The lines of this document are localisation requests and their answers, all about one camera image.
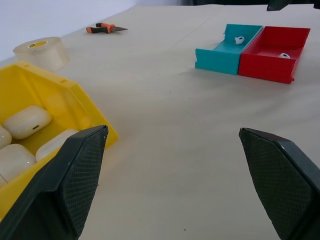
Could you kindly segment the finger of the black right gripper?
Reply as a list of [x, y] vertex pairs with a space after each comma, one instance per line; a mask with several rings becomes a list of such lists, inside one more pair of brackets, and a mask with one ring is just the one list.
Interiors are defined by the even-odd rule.
[[290, 0], [269, 0], [266, 10], [268, 12], [280, 11], [290, 4]]

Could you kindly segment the red plastic tray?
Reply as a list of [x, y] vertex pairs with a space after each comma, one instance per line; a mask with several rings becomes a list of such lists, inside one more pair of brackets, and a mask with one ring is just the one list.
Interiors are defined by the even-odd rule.
[[[240, 76], [291, 84], [310, 28], [265, 26], [242, 52]], [[288, 58], [279, 54], [286, 53]]]

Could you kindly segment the clear adhesive tape roll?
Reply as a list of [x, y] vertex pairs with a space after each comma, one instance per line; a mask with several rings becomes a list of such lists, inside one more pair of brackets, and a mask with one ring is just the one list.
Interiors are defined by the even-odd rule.
[[25, 42], [13, 49], [20, 61], [28, 62], [48, 71], [66, 66], [70, 58], [60, 37], [44, 37]]

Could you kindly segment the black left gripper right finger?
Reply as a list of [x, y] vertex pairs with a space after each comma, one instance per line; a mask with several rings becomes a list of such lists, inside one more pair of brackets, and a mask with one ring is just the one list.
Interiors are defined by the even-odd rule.
[[320, 240], [320, 168], [289, 139], [244, 127], [238, 135], [280, 240]]

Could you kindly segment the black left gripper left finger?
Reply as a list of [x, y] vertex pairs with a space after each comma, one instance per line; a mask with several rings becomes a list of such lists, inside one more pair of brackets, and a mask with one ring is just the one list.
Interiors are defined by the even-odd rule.
[[95, 196], [107, 125], [81, 130], [31, 179], [0, 222], [0, 240], [78, 240]]

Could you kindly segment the yellow plastic bin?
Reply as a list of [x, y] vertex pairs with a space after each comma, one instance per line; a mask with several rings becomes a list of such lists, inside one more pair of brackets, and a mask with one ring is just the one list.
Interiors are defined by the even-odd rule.
[[[108, 125], [107, 119], [74, 81], [24, 61], [0, 68], [0, 125], [3, 127], [7, 118], [30, 106], [46, 109], [51, 114], [51, 122], [27, 138], [12, 137], [11, 144], [24, 146], [34, 156], [42, 145], [65, 130], [75, 129], [80, 132]], [[6, 182], [0, 175], [0, 222], [33, 176], [59, 149], [10, 182]]]

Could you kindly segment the teal plastic tray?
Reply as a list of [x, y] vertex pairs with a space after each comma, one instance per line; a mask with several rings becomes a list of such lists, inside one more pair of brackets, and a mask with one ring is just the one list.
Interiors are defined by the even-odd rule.
[[[262, 25], [230, 24], [224, 31], [224, 40], [214, 49], [195, 50], [195, 68], [218, 73], [237, 75], [243, 51], [262, 31]], [[243, 36], [243, 44], [236, 45], [235, 37]]]

